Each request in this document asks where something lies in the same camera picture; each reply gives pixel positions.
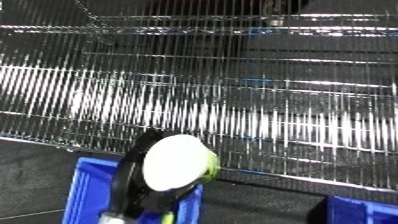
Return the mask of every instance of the metal wire grid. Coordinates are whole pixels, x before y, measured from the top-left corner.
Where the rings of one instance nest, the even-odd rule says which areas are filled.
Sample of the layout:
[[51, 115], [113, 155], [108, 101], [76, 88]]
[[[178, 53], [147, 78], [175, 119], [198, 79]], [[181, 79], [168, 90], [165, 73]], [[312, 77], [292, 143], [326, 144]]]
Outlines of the metal wire grid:
[[124, 152], [154, 127], [201, 137], [226, 169], [397, 190], [397, 13], [148, 2], [2, 25], [3, 136]]

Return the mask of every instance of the yellow-green object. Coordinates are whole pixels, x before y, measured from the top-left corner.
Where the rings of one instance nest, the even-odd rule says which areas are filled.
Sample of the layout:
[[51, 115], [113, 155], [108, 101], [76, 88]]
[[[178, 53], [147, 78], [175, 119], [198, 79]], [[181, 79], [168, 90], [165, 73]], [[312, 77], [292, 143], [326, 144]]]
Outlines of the yellow-green object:
[[162, 224], [174, 224], [174, 219], [175, 219], [174, 213], [172, 212], [165, 213], [163, 214], [162, 217]]
[[208, 162], [207, 162], [207, 170], [205, 174], [200, 179], [200, 182], [205, 184], [217, 177], [218, 170], [220, 169], [220, 162], [218, 160], [217, 155], [209, 150], [208, 154]]

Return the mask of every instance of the wire cage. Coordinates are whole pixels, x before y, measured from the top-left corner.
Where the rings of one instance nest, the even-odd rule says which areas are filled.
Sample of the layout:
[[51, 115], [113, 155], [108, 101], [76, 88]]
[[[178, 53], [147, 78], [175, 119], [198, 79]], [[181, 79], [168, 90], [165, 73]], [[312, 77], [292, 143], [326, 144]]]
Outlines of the wire cage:
[[0, 9], [2, 138], [123, 153], [156, 128], [232, 173], [398, 190], [395, 0]]

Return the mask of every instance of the white round object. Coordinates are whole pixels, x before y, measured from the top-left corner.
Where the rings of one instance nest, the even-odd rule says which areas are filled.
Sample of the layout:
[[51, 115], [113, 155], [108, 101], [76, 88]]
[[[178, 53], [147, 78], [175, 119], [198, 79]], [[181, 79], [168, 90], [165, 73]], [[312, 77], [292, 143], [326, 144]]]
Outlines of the white round object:
[[184, 187], [202, 177], [207, 170], [209, 149], [190, 135], [164, 138], [145, 156], [145, 182], [155, 191]]

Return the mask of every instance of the gray floor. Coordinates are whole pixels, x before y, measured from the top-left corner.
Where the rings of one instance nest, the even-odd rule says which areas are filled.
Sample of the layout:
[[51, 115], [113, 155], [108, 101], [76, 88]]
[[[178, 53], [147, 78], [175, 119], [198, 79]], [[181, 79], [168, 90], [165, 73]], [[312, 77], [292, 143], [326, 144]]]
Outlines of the gray floor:
[[[80, 156], [102, 155], [0, 141], [0, 224], [60, 223]], [[205, 190], [201, 223], [307, 223], [309, 212], [322, 200], [215, 182]]]

